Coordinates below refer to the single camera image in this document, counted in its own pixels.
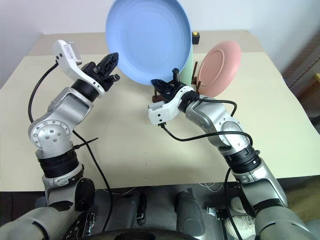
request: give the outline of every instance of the plate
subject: plate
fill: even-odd
[[[176,0],[116,0],[105,37],[109,52],[119,53],[119,69],[145,85],[171,81],[172,69],[184,69],[192,46],[188,17]]]
[[[202,61],[196,83],[199,93],[216,97],[234,79],[241,61],[241,48],[235,41],[223,41],[212,48]]]

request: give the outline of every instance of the green object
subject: green object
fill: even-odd
[[[190,54],[186,62],[186,65],[183,68],[183,70],[180,72],[180,82],[189,86],[191,85],[191,80],[192,80],[192,72],[194,67],[193,62],[194,62],[194,51],[191,46]]]

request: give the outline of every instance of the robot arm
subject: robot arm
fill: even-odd
[[[44,172],[42,181],[47,207],[36,208],[0,228],[0,239],[61,240],[82,211],[92,204],[95,186],[83,178],[84,166],[78,161],[70,141],[74,128],[120,77],[110,75],[118,63],[118,53],[104,57],[99,64],[82,63],[73,43],[58,40],[53,52],[62,71],[74,84],[51,102],[47,113],[28,129],[35,155]]]
[[[208,140],[218,148],[231,168],[239,184],[237,189],[245,210],[256,217],[257,238],[315,240],[301,219],[287,208],[284,190],[248,138],[239,134],[223,134],[226,131],[243,132],[239,121],[228,114],[222,103],[201,101],[213,98],[198,95],[191,87],[179,83],[175,76],[177,71],[173,72],[174,86],[159,79],[151,81],[155,90],[168,102],[148,106],[151,123],[161,126],[179,113],[185,113],[186,118],[206,134],[221,133],[208,136]]]

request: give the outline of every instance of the floor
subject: floor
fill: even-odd
[[[315,177],[282,178],[279,182],[284,190],[287,191]],[[220,184],[221,183],[216,183],[211,188],[216,190],[219,188]],[[144,192],[147,196],[146,224],[144,228],[175,231],[177,220],[177,215],[174,212],[175,196],[181,191],[186,192],[188,188],[192,188],[194,198],[198,201],[202,211],[206,230],[204,239],[223,240],[221,222],[214,216],[207,214],[207,207],[224,208],[223,190],[211,192],[206,187],[202,187],[199,184],[148,186],[134,189],[133,192]],[[113,191],[118,193],[114,195],[115,202],[122,197],[122,195],[120,195],[121,193],[125,193],[130,189],[131,188],[114,189]],[[231,189],[229,195],[230,197],[236,196],[236,192]],[[41,196],[43,196],[43,192],[1,192],[1,225],[12,219],[18,218],[33,209],[36,199]],[[95,192],[94,205],[90,209],[90,211],[96,212],[96,223],[93,229],[94,233],[99,233],[104,225],[110,207],[109,202],[109,193],[107,191],[97,190]]]

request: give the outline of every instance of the beige tabletop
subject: beige tabletop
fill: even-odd
[[[254,148],[261,151],[273,174],[277,178],[320,174],[320,135],[255,37],[245,31],[200,35],[203,46],[194,48],[194,61],[201,62],[205,51],[210,50],[208,46],[223,40],[240,43],[241,66],[217,99],[237,102],[234,117],[252,136]],[[81,42],[78,50],[83,63],[99,62],[107,51],[105,47],[96,52],[97,45],[104,44],[102,33],[44,36],[0,90],[0,191],[44,190],[36,148],[28,137],[28,100],[36,82],[55,62],[50,53],[52,42],[73,37],[76,44]],[[92,42],[97,42],[95,49],[86,49]],[[97,98],[91,113],[76,127],[87,140],[99,137],[91,148],[111,187],[222,182],[228,166],[218,150],[207,139],[176,141],[152,125],[147,109],[153,88],[128,79],[117,68],[114,72],[120,74],[120,81],[104,98]],[[42,116],[50,101],[72,84],[59,68],[55,69],[36,93],[33,118]],[[203,134],[183,114],[168,122],[167,128],[180,138]],[[74,136],[72,140],[80,143]],[[96,188],[105,188],[87,149],[79,149],[77,155],[85,165],[84,176],[91,178]]]

